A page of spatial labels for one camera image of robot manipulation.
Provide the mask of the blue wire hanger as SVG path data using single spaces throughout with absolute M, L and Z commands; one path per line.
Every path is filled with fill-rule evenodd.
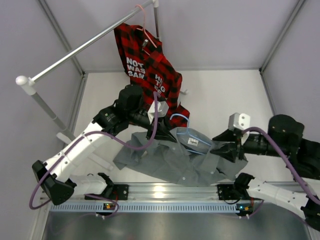
M 188 136 L 188 138 L 192 139 L 192 140 L 188 140 L 188 142 L 191 143 L 191 145 L 193 145 L 193 146 L 195 146 L 196 143 L 198 143 L 198 144 L 202 143 L 208 147 L 211 146 L 210 143 L 208 143 L 208 142 L 206 142 L 206 141 L 204 141 L 204 140 L 202 140 L 202 139 L 200 139 L 190 133 L 190 120 L 188 117 L 186 117 L 185 115 L 180 114 L 180 113 L 174 113 L 170 116 L 169 119 L 172 120 L 174 117 L 181 117 L 187 121 L 187 127 L 186 127 L 185 132 L 178 132 L 177 135 Z

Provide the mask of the grey button shirt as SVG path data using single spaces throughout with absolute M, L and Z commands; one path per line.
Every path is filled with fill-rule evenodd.
M 176 127 L 170 132 L 177 142 L 165 140 L 152 141 L 152 144 L 143 150 L 136 150 L 144 146 L 148 140 L 146 132 L 134 132 L 128 145 L 118 152 L 113 159 L 115 166 L 122 170 L 129 168 L 136 172 L 184 186 L 209 186 L 216 182 L 228 179 L 234 181 L 236 175 L 248 164 L 246 158 L 230 162 L 218 155 L 210 153 L 212 149 L 221 147 L 224 142 L 212 141 L 206 135 L 195 129 L 189 131 L 197 138 L 208 142 L 192 145 L 184 127 Z

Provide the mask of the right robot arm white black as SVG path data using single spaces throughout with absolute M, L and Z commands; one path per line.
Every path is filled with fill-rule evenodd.
M 247 154 L 281 158 L 302 192 L 266 183 L 248 173 L 240 173 L 233 184 L 218 185 L 220 200 L 261 200 L 284 208 L 314 230 L 320 229 L 320 144 L 303 137 L 305 126 L 291 116 L 274 115 L 267 131 L 250 125 L 244 113 L 229 117 L 228 128 L 212 138 L 220 145 L 212 154 L 232 163 Z

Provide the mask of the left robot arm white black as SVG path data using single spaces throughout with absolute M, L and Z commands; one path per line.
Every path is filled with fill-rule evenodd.
M 32 165 L 37 185 L 31 194 L 30 208 L 36 208 L 33 200 L 38 189 L 42 189 L 56 206 L 75 196 L 109 199 L 113 195 L 114 183 L 105 173 L 78 176 L 73 172 L 96 149 L 110 140 L 136 151 L 148 148 L 154 140 L 174 142 L 175 138 L 165 120 L 169 111 L 165 99 L 158 92 L 153 92 L 153 103 L 148 110 L 143 108 L 143 100 L 140 86 L 125 86 L 114 103 L 101 109 L 85 130 L 63 150 L 46 161 L 37 160 Z M 130 124 L 147 130 L 147 142 L 142 146 L 133 146 L 117 138 Z

